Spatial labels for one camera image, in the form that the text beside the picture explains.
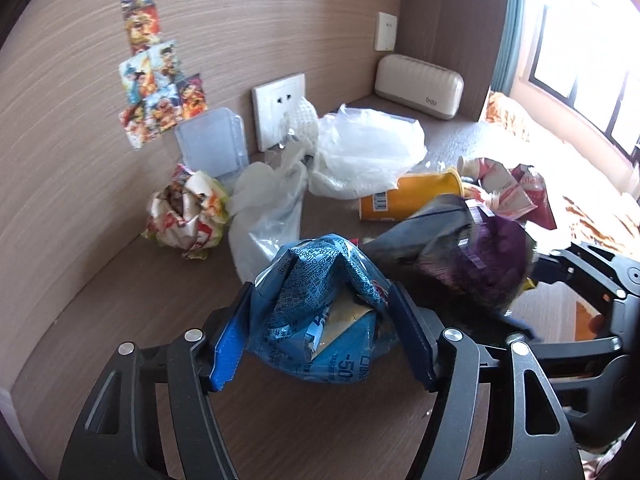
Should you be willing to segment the blue snack bag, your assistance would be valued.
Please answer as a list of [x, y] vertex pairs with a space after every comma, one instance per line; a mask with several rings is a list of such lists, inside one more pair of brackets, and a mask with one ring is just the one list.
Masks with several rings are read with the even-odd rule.
[[247, 350], [308, 382], [363, 382], [399, 342], [389, 292], [390, 281], [350, 240], [301, 240], [256, 278]]

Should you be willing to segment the dark purple snack bag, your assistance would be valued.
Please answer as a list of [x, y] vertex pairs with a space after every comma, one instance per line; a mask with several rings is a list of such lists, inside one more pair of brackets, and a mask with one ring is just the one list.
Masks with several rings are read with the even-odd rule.
[[436, 281], [496, 313], [508, 310], [535, 262], [535, 242], [517, 221], [454, 194], [436, 196], [361, 250], [407, 288]]

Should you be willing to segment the black framed window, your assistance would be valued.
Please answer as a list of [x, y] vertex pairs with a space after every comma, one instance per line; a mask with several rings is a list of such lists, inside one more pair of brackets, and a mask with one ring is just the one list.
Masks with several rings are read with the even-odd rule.
[[528, 79], [639, 160], [639, 11], [631, 0], [539, 0]]

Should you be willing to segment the large white plastic bag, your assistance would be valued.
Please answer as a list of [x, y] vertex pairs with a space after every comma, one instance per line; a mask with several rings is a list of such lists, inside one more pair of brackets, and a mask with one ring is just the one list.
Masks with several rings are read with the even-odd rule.
[[318, 121], [309, 192], [334, 200], [386, 192], [426, 154], [418, 120], [342, 105]]

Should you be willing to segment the white foam net sleeve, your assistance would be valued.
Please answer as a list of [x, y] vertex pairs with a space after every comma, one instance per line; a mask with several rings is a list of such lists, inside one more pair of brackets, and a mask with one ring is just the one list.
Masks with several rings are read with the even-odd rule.
[[300, 98], [292, 110], [284, 113], [285, 137], [303, 144], [309, 155], [314, 154], [319, 136], [316, 108], [306, 98]]

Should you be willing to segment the orange bed cover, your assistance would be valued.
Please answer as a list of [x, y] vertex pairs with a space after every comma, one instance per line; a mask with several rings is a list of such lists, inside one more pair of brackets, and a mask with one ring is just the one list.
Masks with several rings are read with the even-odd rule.
[[501, 146], [494, 159], [510, 168], [530, 165], [542, 175], [562, 235], [639, 258], [639, 205], [630, 194], [620, 192], [572, 144], [538, 125], [514, 99], [489, 92], [485, 120]]

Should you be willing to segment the white wall socket upper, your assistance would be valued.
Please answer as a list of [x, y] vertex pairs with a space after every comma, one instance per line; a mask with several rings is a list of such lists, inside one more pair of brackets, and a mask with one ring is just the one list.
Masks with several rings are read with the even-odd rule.
[[393, 52], [397, 37], [398, 18], [393, 14], [378, 12], [374, 35], [376, 52]]

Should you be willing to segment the clear plastic box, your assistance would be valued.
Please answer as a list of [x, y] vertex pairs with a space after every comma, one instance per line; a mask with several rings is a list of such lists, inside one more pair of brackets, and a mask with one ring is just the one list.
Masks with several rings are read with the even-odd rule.
[[227, 107], [185, 120], [176, 129], [183, 163], [212, 178], [229, 177], [248, 165], [248, 151], [241, 116]]

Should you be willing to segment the clear crumpled plastic bag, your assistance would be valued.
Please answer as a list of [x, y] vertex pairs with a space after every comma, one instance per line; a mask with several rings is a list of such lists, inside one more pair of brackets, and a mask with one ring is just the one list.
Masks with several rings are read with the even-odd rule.
[[299, 240], [307, 189], [306, 146], [291, 141], [277, 166], [253, 162], [235, 183], [228, 203], [229, 246], [241, 282], [255, 281], [285, 245]]

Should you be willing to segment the yellow paper cup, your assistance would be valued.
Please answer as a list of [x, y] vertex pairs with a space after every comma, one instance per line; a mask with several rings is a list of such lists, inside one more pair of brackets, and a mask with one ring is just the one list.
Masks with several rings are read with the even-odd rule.
[[442, 194], [462, 195], [462, 181], [456, 170], [425, 174], [405, 174], [397, 188], [378, 192], [359, 200], [362, 221], [401, 221]]

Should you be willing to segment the anime stickers on wall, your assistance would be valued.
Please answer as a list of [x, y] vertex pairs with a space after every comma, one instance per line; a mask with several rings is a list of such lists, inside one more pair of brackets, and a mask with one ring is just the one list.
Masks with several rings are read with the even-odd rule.
[[127, 106], [119, 121], [134, 150], [208, 111], [202, 77], [183, 73], [177, 41], [160, 32], [155, 0], [119, 0], [130, 58], [118, 66]]

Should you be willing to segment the colourful food wrapper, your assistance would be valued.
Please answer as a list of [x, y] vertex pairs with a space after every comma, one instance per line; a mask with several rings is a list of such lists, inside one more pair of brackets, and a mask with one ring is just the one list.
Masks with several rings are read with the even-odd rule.
[[168, 185], [152, 195], [141, 235], [180, 250], [183, 258], [205, 260], [224, 236], [228, 199], [218, 180], [177, 165]]

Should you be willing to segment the white wall socket lower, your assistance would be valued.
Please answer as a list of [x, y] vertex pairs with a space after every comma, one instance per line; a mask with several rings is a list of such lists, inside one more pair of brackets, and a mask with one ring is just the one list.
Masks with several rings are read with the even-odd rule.
[[280, 144], [288, 133], [285, 118], [305, 96], [306, 78], [294, 74], [252, 89], [257, 148], [265, 152]]

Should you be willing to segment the red white carton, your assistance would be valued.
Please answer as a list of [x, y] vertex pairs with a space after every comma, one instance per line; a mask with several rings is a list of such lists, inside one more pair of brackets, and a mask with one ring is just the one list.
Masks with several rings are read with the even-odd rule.
[[534, 166], [519, 164], [508, 169], [490, 158], [460, 156], [457, 173], [465, 198], [485, 204], [504, 218], [556, 229], [546, 181]]

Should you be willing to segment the white wall socket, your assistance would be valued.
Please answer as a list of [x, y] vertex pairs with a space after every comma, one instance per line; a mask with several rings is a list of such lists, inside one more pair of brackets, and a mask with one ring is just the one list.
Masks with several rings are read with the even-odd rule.
[[398, 18], [393, 14], [378, 12], [374, 35], [376, 52], [393, 52], [397, 37]]
[[306, 78], [294, 74], [252, 89], [257, 148], [265, 152], [280, 144], [288, 133], [285, 118], [305, 96]]

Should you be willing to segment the cream tissue box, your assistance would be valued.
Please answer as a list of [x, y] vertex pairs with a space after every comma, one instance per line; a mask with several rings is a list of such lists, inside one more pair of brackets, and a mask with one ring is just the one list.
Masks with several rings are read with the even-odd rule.
[[380, 59], [374, 82], [377, 96], [442, 120], [457, 115], [463, 89], [454, 70], [400, 54]]

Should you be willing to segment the teal curtain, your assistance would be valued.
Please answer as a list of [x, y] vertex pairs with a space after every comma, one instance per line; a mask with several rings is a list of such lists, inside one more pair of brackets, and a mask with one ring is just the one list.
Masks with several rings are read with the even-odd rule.
[[495, 92], [511, 92], [520, 55], [524, 6], [525, 0], [506, 0], [506, 15], [490, 85]]

